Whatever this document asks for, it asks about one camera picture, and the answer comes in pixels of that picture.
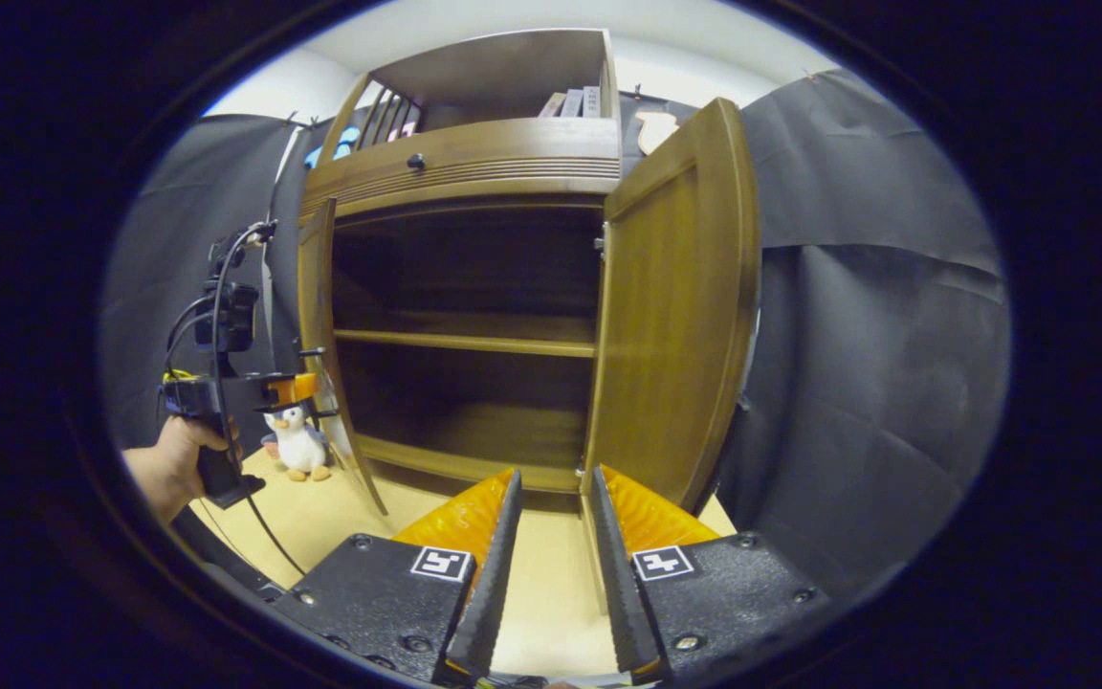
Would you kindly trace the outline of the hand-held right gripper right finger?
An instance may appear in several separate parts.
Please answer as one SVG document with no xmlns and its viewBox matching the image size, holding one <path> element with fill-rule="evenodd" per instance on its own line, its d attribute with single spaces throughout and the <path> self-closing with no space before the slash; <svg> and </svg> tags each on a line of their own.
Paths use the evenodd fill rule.
<svg viewBox="0 0 1102 689">
<path fill-rule="evenodd" d="M 633 683 L 721 683 L 790 649 L 832 607 L 758 532 L 719 535 L 604 465 L 588 488 L 616 661 Z"/>
</svg>

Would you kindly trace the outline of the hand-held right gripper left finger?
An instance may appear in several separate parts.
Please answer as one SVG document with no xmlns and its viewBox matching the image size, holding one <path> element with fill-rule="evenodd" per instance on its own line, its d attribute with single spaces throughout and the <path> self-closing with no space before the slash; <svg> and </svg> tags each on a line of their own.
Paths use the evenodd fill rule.
<svg viewBox="0 0 1102 689">
<path fill-rule="evenodd" d="M 523 476 L 508 469 L 390 538 L 355 532 L 273 602 L 338 650 L 420 683 L 489 675 Z"/>
</svg>

